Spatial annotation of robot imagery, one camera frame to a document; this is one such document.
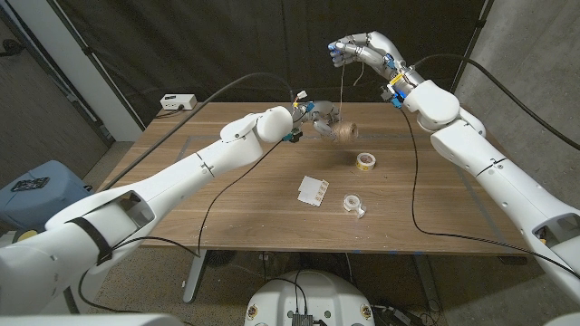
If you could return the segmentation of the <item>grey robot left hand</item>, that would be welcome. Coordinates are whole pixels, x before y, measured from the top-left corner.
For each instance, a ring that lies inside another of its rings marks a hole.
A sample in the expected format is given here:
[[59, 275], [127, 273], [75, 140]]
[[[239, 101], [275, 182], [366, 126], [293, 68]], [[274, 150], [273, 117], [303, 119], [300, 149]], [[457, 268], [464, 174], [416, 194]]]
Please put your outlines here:
[[302, 126], [311, 122], [323, 139], [338, 140], [334, 126], [342, 119], [339, 109], [330, 101], [296, 103], [290, 110], [293, 127], [283, 141], [296, 143], [303, 136]]

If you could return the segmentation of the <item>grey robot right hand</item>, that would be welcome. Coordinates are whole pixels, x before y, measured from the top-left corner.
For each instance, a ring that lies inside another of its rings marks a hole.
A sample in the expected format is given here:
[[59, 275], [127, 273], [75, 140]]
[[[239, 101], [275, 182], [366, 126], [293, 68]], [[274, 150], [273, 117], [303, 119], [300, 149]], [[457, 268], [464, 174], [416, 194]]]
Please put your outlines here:
[[329, 43], [328, 50], [335, 67], [362, 62], [375, 70], [387, 81], [383, 86], [386, 100], [397, 108], [424, 82], [406, 63], [394, 43], [379, 32], [346, 35]]

